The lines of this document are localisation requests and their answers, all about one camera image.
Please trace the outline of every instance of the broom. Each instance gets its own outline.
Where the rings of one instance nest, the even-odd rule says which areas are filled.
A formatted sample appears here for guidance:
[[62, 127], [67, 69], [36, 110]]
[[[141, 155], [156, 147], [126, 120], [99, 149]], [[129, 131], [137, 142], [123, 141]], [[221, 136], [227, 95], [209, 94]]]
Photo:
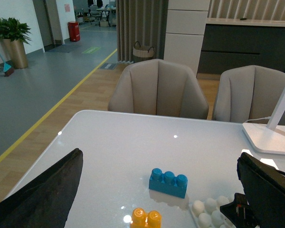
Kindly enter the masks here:
[[2, 59], [2, 61], [4, 62], [4, 66], [3, 66], [3, 72], [5, 74], [5, 76], [10, 76], [12, 73], [14, 73], [14, 68], [11, 67], [11, 65], [7, 64], [2, 55], [0, 54], [0, 58]]

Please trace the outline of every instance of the yellow floor line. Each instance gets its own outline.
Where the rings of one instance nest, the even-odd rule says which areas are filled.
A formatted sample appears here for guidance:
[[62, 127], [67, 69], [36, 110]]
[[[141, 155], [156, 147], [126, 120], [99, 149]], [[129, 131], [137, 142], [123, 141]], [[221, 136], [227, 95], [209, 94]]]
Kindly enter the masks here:
[[84, 83], [103, 63], [105, 63], [115, 52], [113, 51], [107, 58], [105, 58], [96, 68], [94, 68], [84, 79], [82, 79], [70, 92], [67, 93], [54, 107], [52, 107], [43, 117], [41, 117], [32, 127], [30, 127], [17, 141], [15, 141], [1, 156], [2, 162], [33, 130], [35, 130], [55, 109], [58, 108], [81, 84]]
[[90, 26], [87, 26], [87, 27], [83, 27], [83, 28], [80, 28], [79, 31], [85, 29], [85, 28], [88, 28], [88, 27], [92, 27], [93, 25], [90, 25]]

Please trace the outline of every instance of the office desk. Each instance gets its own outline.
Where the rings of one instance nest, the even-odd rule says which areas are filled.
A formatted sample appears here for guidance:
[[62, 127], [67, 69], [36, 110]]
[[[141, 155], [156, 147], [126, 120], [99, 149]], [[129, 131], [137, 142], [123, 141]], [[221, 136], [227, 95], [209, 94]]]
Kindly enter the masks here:
[[97, 11], [101, 12], [101, 17], [99, 20], [99, 26], [100, 26], [100, 21], [103, 17], [103, 13], [105, 14], [106, 21], [109, 23], [109, 26], [111, 26], [110, 20], [109, 20], [110, 15], [108, 15], [108, 14], [109, 14], [109, 12], [112, 12], [112, 11], [116, 12], [116, 8], [99, 8], [99, 9], [97, 9]]
[[[162, 214], [162, 227], [194, 227], [188, 203], [243, 193], [237, 159], [249, 149], [273, 158], [285, 171], [285, 156], [255, 153], [242, 124], [81, 111], [74, 115], [11, 193], [78, 147], [84, 165], [67, 228], [126, 228], [136, 207]], [[148, 189], [151, 170], [188, 177], [185, 199]]]

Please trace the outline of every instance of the dark gray cabinet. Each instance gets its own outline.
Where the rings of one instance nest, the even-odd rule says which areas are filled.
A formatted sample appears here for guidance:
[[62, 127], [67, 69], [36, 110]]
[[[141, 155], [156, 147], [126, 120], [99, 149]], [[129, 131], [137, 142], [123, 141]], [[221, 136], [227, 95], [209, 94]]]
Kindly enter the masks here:
[[199, 73], [259, 65], [285, 72], [285, 28], [207, 24]]

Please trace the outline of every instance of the beige chair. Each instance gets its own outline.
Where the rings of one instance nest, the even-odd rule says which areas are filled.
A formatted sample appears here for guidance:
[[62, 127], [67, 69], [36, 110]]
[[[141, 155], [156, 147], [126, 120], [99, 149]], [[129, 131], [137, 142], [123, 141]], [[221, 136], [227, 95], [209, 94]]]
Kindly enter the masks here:
[[189, 67], [152, 59], [124, 69], [108, 110], [206, 119], [209, 108]]
[[[262, 66], [227, 70], [220, 78], [212, 119], [243, 123], [271, 116], [284, 87], [285, 73], [277, 70]], [[285, 113], [279, 124], [285, 125]]]

